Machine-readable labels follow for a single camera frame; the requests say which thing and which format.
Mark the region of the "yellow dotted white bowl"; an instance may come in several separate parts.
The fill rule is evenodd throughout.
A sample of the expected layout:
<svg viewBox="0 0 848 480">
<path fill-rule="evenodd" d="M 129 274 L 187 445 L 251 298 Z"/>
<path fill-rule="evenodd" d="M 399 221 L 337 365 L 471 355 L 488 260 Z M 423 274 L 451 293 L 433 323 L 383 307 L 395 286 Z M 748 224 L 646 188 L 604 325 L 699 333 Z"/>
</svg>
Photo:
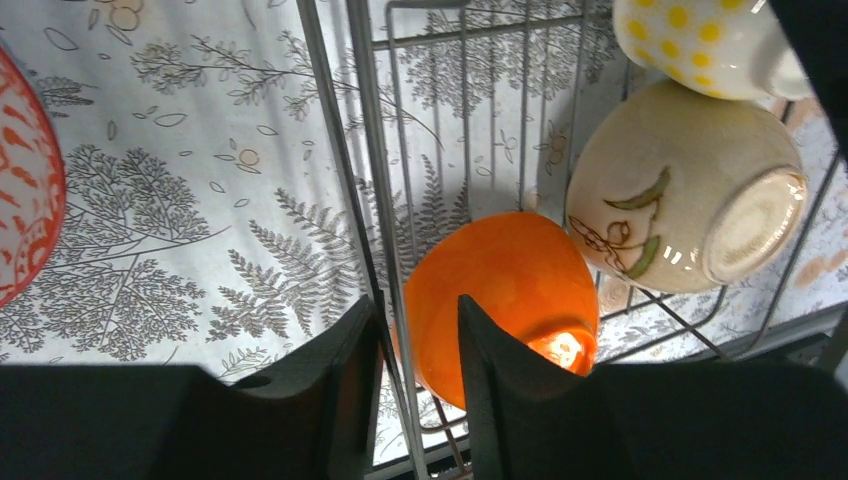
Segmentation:
<svg viewBox="0 0 848 480">
<path fill-rule="evenodd" d="M 616 0 L 626 56 L 698 93 L 726 100 L 814 95 L 771 6 L 746 0 Z"/>
</svg>

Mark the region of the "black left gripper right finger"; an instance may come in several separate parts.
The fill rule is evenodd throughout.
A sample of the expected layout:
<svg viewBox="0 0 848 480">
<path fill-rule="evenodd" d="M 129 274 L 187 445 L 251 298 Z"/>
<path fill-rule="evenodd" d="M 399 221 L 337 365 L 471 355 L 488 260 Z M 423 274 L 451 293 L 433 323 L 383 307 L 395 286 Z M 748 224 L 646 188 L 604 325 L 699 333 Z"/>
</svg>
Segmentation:
<svg viewBox="0 0 848 480">
<path fill-rule="evenodd" d="M 843 479 L 847 393 L 789 362 L 543 358 L 469 296 L 458 338 L 478 479 Z"/>
</svg>

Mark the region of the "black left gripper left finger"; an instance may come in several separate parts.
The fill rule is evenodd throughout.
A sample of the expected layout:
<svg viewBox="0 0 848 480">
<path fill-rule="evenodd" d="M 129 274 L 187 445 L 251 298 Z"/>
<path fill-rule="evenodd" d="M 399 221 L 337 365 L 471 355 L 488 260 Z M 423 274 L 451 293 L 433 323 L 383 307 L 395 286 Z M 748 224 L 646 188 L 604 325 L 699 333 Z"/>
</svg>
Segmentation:
<svg viewBox="0 0 848 480">
<path fill-rule="evenodd" d="M 196 365 L 9 365 L 5 479 L 361 479 L 374 445 L 380 326 L 359 299 L 232 385 Z"/>
</svg>

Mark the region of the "blue zigzag orange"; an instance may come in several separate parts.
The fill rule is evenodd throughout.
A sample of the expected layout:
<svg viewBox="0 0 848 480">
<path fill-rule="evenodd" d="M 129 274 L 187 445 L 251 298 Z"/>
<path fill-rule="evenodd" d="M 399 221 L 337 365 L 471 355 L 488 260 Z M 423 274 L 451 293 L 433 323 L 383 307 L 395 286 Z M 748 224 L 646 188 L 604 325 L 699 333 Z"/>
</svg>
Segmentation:
<svg viewBox="0 0 848 480">
<path fill-rule="evenodd" d="M 47 264 L 66 204 L 58 139 L 14 58 L 1 52 L 1 303 Z"/>
</svg>

